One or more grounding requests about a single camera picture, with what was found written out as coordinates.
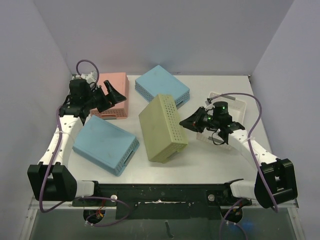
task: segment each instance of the green basket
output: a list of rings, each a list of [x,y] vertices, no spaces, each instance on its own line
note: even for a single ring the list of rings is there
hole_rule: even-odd
[[[166,163],[168,157],[188,145],[171,95],[158,94],[139,114],[139,119],[149,161]]]

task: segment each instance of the white basket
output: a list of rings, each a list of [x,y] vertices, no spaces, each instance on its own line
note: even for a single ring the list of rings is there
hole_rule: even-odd
[[[216,92],[210,92],[209,98],[212,98],[214,96],[218,96],[220,93]],[[219,101],[224,101],[228,103],[228,110],[229,114],[232,116],[232,120],[234,122],[238,122],[240,124],[244,123],[244,118],[245,118],[245,112],[246,112],[246,107],[247,103],[245,101],[239,100],[235,98],[232,95],[226,95],[226,96],[221,96],[218,98],[215,98],[212,100],[212,103],[219,102]],[[222,145],[214,145],[213,140],[215,143],[220,144],[223,142],[223,140],[218,136],[217,133],[213,134],[212,138],[212,131],[204,130],[203,133],[197,132],[196,134],[196,139],[207,142],[212,144],[215,147],[219,148],[224,148],[224,149],[229,149],[231,150],[233,147],[228,145],[228,144],[222,144]]]

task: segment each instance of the white table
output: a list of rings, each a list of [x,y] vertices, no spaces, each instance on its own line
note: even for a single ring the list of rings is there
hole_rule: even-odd
[[[109,122],[136,135],[140,147],[121,176],[114,176],[72,152],[68,169],[77,180],[95,180],[100,184],[223,184],[239,178],[255,181],[257,171],[235,149],[222,149],[196,140],[196,133],[187,129],[189,144],[181,153],[176,154],[165,164],[148,161],[138,117],[148,103],[135,91],[135,79],[138,77],[128,76],[129,117]],[[253,93],[247,76],[177,75],[176,77],[190,88],[190,100],[178,109],[181,120],[203,106],[211,91]],[[249,130],[258,116],[257,104],[250,97],[237,96],[237,98],[247,103],[243,125]],[[257,125],[252,135],[270,151],[262,122]]]

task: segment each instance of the white wall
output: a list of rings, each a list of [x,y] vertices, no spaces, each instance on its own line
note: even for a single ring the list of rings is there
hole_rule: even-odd
[[[252,75],[273,152],[295,165],[299,216],[320,236],[320,1],[295,0]]]
[[[0,1],[0,239],[19,238],[70,71],[31,0]]]
[[[293,0],[34,2],[72,71],[88,58],[102,72],[248,75]]]

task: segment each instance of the tabletop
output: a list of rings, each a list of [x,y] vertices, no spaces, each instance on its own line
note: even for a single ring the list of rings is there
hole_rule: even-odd
[[[140,147],[120,176],[115,176],[71,152],[68,169],[77,180],[95,180],[100,184],[223,184],[235,179],[255,181],[257,170],[235,149],[228,150],[196,139],[196,133],[186,129],[188,146],[167,163],[150,162],[147,158],[139,122],[139,113],[148,102],[135,91],[138,75],[129,75],[129,114],[126,119],[108,120],[134,134]],[[183,120],[205,105],[210,92],[253,94],[248,76],[176,75],[190,88],[190,100],[178,109]],[[246,102],[243,125],[249,130],[258,117],[253,98],[236,96]],[[270,145],[260,121],[252,135],[266,150]]]

